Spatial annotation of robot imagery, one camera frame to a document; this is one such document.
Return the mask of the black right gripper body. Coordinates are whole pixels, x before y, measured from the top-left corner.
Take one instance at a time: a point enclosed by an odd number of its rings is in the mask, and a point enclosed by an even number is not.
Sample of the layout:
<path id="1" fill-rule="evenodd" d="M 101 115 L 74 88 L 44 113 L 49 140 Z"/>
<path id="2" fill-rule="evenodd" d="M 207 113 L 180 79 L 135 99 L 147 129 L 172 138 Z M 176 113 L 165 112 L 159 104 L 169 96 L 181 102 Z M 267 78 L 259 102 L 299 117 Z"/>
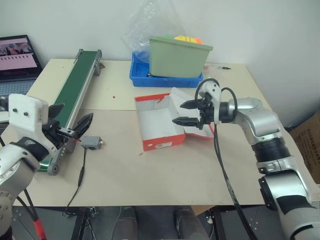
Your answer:
<path id="1" fill-rule="evenodd" d="M 214 122 L 215 109 L 212 103 L 212 96 L 209 93 L 205 93 L 202 98 L 197 99 L 196 106 L 200 116 L 197 127 L 202 130 L 204 125 L 210 125 Z"/>

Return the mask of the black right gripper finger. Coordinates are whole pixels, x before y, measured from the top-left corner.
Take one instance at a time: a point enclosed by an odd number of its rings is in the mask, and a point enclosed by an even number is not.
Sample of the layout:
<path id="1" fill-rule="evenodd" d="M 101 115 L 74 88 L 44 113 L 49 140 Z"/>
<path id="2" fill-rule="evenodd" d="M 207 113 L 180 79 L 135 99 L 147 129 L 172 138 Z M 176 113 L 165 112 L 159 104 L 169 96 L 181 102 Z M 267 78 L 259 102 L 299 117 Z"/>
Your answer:
<path id="1" fill-rule="evenodd" d="M 183 102 L 179 107 L 183 109 L 197 109 L 198 104 L 195 100 L 187 100 Z"/>
<path id="2" fill-rule="evenodd" d="M 172 120 L 172 122 L 176 125 L 183 127 L 198 127 L 200 125 L 200 121 L 197 117 L 177 117 Z"/>

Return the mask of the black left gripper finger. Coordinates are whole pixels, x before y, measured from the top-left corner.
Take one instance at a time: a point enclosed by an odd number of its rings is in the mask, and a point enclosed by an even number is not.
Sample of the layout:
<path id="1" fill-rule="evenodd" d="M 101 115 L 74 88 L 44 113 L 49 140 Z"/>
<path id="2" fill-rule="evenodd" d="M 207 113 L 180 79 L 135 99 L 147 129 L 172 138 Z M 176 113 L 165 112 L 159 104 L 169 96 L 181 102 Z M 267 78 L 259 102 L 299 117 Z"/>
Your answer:
<path id="1" fill-rule="evenodd" d="M 48 107 L 48 119 L 49 120 L 55 119 L 60 114 L 64 106 L 65 106 L 64 103 L 50 105 Z"/>
<path id="2" fill-rule="evenodd" d="M 93 116 L 93 113 L 86 114 L 77 122 L 76 126 L 73 128 L 74 139 L 80 139 L 82 135 L 89 129 L 93 121 Z"/>

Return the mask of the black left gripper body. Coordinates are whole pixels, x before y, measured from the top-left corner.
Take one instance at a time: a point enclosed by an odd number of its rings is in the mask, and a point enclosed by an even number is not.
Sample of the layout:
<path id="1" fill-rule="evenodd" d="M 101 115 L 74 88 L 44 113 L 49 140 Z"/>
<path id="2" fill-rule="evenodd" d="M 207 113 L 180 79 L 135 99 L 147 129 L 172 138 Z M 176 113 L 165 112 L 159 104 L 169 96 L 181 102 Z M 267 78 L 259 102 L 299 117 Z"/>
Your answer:
<path id="1" fill-rule="evenodd" d="M 44 136 L 59 150 L 69 139 L 75 137 L 75 131 L 60 127 L 60 122 L 49 118 L 47 124 L 42 126 Z"/>

